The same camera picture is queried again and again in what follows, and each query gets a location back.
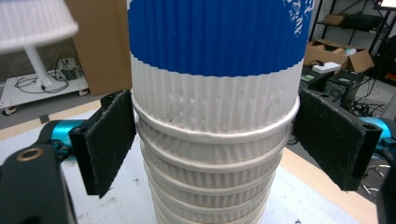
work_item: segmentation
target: desk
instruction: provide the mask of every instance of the desk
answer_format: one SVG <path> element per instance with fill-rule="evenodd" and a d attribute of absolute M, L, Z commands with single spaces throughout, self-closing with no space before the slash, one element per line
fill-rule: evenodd
<path fill-rule="evenodd" d="M 98 102 L 50 116 L 51 119 L 86 119 Z M 30 123 L 0 131 L 0 163 L 13 151 L 30 146 L 41 125 Z M 5 137 L 4 132 L 20 133 Z M 137 135 L 108 194 L 99 200 L 87 196 L 73 159 L 62 167 L 76 209 L 78 223 L 154 224 L 148 178 Z M 343 192 L 322 171 L 288 149 L 276 171 L 262 223 L 376 223 L 375 205 L 355 192 Z"/>

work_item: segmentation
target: electronic equipment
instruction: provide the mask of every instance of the electronic equipment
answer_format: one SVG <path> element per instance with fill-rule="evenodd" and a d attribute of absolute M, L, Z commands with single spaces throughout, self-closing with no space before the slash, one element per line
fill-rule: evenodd
<path fill-rule="evenodd" d="M 396 123 L 359 119 L 322 92 L 303 89 L 300 99 L 293 132 L 341 190 L 359 188 L 374 152 L 389 163 L 388 174 L 376 194 L 377 215 L 378 223 L 396 223 Z"/>
<path fill-rule="evenodd" d="M 323 92 L 332 96 L 333 101 L 345 110 L 349 110 L 362 80 L 363 75 L 342 70 L 327 80 Z"/>
<path fill-rule="evenodd" d="M 327 79 L 333 75 L 334 72 L 325 74 L 314 72 L 310 66 L 304 65 L 301 73 L 300 89 L 323 91 Z"/>
<path fill-rule="evenodd" d="M 377 78 L 390 85 L 396 86 L 396 36 L 381 43 L 375 55 L 375 65 L 378 66 Z"/>
<path fill-rule="evenodd" d="M 395 0 L 376 0 L 374 9 L 378 10 L 396 10 Z"/>
<path fill-rule="evenodd" d="M 74 154 L 88 195 L 110 189 L 136 135 L 130 91 L 109 94 L 86 120 L 53 120 L 0 166 L 0 223 L 75 224 L 60 164 Z"/>
<path fill-rule="evenodd" d="M 382 21 L 382 17 L 367 14 L 350 14 L 344 18 L 343 27 L 370 31 L 376 29 Z"/>

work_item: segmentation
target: screw hole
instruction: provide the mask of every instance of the screw hole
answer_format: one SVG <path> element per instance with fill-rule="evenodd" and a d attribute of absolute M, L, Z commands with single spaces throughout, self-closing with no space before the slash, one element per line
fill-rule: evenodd
<path fill-rule="evenodd" d="M 42 148 L 29 148 L 20 153 L 17 157 L 18 161 L 31 161 L 40 157 L 44 153 Z"/>

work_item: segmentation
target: blue band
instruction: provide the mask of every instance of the blue band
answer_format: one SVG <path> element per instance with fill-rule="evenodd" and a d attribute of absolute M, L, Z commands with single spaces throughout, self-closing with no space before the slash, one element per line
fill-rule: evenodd
<path fill-rule="evenodd" d="M 313 0 L 134 0 L 132 54 L 171 72 L 246 77 L 304 57 Z"/>

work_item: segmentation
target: wheel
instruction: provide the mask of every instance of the wheel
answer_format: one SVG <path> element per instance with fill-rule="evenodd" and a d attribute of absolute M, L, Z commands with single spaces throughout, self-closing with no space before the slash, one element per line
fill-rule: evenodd
<path fill-rule="evenodd" d="M 78 92 L 78 95 L 79 95 L 79 96 L 83 96 L 83 95 L 86 95 L 86 94 L 88 94 L 88 89 L 80 90 L 80 91 Z"/>
<path fill-rule="evenodd" d="M 10 116 L 10 115 L 12 115 L 12 114 L 15 113 L 15 112 L 17 112 L 17 107 L 11 106 L 11 107 L 9 107 L 9 108 L 4 109 L 1 113 L 2 113 L 4 116 Z"/>

